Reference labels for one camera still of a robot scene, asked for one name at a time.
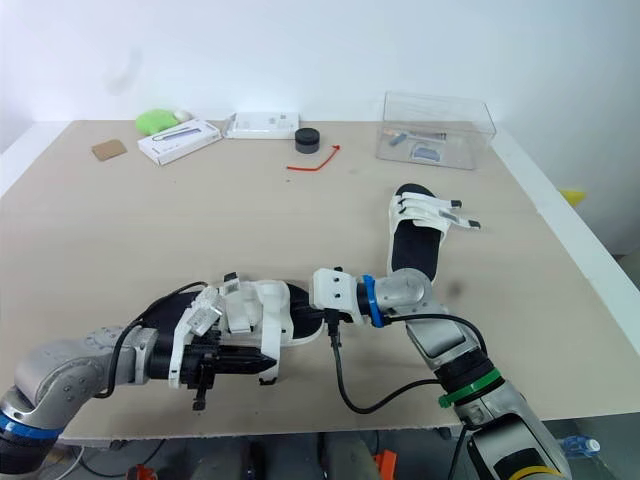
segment green sponge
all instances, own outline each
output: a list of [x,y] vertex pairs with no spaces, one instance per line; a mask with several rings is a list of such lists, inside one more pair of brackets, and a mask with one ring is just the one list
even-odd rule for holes
[[136,118],[136,128],[147,136],[175,127],[179,123],[173,113],[162,109],[149,110]]

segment small white box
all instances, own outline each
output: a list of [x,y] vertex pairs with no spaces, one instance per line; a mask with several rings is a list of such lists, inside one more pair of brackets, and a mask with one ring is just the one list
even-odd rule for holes
[[226,138],[293,139],[300,121],[296,112],[234,113],[224,128]]
[[196,118],[138,140],[138,148],[156,164],[166,165],[221,139],[220,130]]

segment plastic bottle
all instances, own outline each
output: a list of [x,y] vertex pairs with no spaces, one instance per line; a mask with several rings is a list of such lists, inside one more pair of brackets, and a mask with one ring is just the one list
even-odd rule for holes
[[585,435],[572,435],[558,440],[567,458],[594,457],[600,453],[600,444],[594,438]]

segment blue ring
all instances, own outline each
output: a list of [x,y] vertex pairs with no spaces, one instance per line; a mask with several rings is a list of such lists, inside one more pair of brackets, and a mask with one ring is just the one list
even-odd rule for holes
[[0,429],[20,437],[37,438],[40,440],[58,438],[58,435],[60,435],[64,430],[64,428],[43,430],[42,428],[30,427],[23,423],[18,423],[15,420],[11,420],[2,412],[0,412]]
[[371,275],[363,275],[362,280],[364,280],[364,286],[367,289],[367,300],[369,300],[369,310],[371,310],[371,324],[376,328],[382,328],[384,327],[382,314],[378,308],[376,292],[374,290],[376,280]]

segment yellow band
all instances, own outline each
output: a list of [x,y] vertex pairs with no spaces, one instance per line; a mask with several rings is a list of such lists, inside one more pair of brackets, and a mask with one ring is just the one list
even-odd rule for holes
[[518,470],[516,473],[509,477],[509,480],[522,480],[529,475],[533,475],[534,473],[548,473],[549,475],[555,475],[557,477],[561,477],[562,474],[557,471],[555,468],[536,466],[536,467],[526,467],[522,470]]

